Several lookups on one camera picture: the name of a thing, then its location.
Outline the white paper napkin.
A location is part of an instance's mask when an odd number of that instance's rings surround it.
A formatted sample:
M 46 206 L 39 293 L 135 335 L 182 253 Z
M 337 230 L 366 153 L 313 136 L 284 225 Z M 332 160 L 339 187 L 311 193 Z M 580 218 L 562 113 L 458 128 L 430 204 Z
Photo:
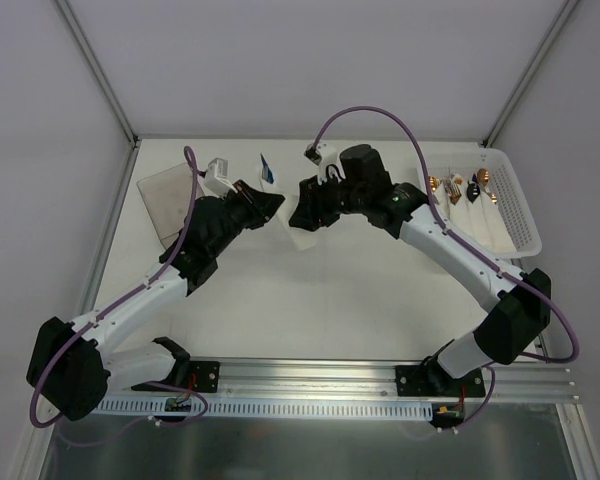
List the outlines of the white paper napkin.
M 289 235 L 290 239 L 294 243 L 295 247 L 299 251 L 305 251 L 313 248 L 317 244 L 317 239 L 313 233 L 303 230 L 298 227 L 292 227 L 290 224 L 291 217 L 296 211 L 299 204 L 299 197 L 295 194 L 284 192 L 280 188 L 280 184 L 275 176 L 275 182 L 270 185 L 261 179 L 261 173 L 259 174 L 259 182 L 263 192 L 276 193 L 284 196 L 285 201 L 276 213 L 276 218 L 282 224 L 285 232 Z

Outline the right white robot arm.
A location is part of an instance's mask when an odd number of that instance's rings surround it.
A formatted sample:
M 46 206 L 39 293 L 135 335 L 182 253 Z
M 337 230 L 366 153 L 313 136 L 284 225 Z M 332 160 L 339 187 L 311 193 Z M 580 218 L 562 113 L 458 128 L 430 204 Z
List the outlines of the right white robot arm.
M 485 311 L 477 327 L 426 357 L 413 375 L 434 395 L 452 394 L 476 369 L 511 364 L 548 326 L 548 275 L 539 269 L 525 273 L 452 231 L 433 214 L 422 190 L 391 180 L 376 149 L 360 144 L 336 152 L 318 144 L 307 147 L 305 156 L 318 172 L 300 182 L 290 226 L 314 232 L 343 214 L 360 214 L 428 256 Z

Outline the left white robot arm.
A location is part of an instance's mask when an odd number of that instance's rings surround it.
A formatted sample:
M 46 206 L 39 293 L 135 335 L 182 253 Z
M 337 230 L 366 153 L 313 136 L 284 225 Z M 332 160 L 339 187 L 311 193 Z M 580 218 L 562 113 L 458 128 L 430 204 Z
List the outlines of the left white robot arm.
M 157 337 L 143 347 L 121 344 L 160 309 L 183 300 L 217 270 L 220 254 L 245 230 L 263 227 L 285 198 L 262 192 L 242 180 L 222 197 L 203 196 L 190 206 L 177 239 L 135 285 L 72 320 L 52 317 L 37 333 L 26 373 L 34 394 L 30 420 L 44 398 L 59 418 L 77 421 L 90 414 L 107 393 L 145 385 L 183 390 L 191 375 L 191 356 L 175 341 Z

